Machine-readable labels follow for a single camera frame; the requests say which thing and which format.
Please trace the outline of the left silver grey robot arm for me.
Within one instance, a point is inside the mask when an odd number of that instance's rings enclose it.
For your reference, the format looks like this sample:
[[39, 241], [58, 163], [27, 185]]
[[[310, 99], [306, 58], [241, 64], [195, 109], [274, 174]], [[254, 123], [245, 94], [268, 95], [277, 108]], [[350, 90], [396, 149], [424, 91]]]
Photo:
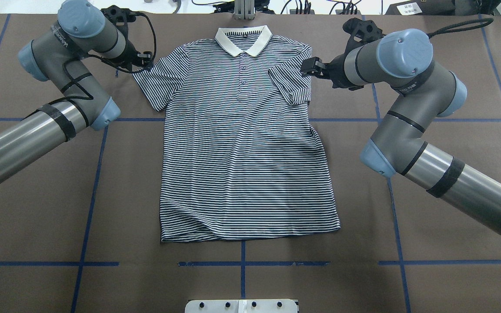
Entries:
[[0, 185], [81, 131], [101, 130], [120, 116], [119, 106], [84, 60], [98, 59], [128, 74], [148, 70], [157, 40], [153, 39], [153, 51], [139, 51], [129, 40], [129, 24], [139, 17], [151, 24], [145, 12], [66, 0], [50, 29], [18, 52], [24, 71], [38, 81], [49, 81], [61, 95], [0, 133]]

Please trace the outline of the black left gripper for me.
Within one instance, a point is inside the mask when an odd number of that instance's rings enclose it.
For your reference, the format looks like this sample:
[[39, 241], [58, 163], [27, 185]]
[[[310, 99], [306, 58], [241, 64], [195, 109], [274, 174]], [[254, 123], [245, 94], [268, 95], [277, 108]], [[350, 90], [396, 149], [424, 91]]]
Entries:
[[151, 51], [139, 53], [134, 45], [127, 41], [123, 50], [123, 69], [132, 71], [133, 66], [147, 69], [153, 65], [154, 54]]

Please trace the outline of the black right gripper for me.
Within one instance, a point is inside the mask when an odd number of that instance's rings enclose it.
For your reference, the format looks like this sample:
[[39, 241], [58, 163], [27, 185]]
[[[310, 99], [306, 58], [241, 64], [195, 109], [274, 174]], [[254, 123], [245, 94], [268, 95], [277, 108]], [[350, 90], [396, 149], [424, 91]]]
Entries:
[[333, 89], [351, 87], [351, 82], [344, 71], [344, 60], [333, 59], [331, 62], [323, 62], [319, 57], [311, 57], [302, 61], [300, 72], [302, 77], [330, 80]]

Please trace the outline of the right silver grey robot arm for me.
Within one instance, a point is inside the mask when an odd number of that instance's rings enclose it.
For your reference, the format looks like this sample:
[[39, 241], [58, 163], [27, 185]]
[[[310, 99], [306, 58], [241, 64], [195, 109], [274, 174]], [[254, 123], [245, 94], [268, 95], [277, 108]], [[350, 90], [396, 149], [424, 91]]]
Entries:
[[330, 80], [333, 88], [387, 83], [398, 97], [368, 139], [361, 161], [386, 178], [404, 176], [501, 235], [501, 183], [423, 139], [434, 119], [455, 113], [468, 94], [457, 75], [435, 61], [430, 40], [466, 30], [460, 23], [432, 33], [406, 29], [384, 35], [361, 22], [348, 30], [342, 55], [326, 63], [310, 57], [300, 71]]

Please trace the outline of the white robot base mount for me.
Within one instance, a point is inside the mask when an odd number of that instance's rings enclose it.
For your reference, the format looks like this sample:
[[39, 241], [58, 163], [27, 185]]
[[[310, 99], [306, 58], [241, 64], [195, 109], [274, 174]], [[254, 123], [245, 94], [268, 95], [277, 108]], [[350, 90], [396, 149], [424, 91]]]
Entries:
[[185, 313], [298, 313], [297, 300], [292, 299], [234, 299], [191, 300]]

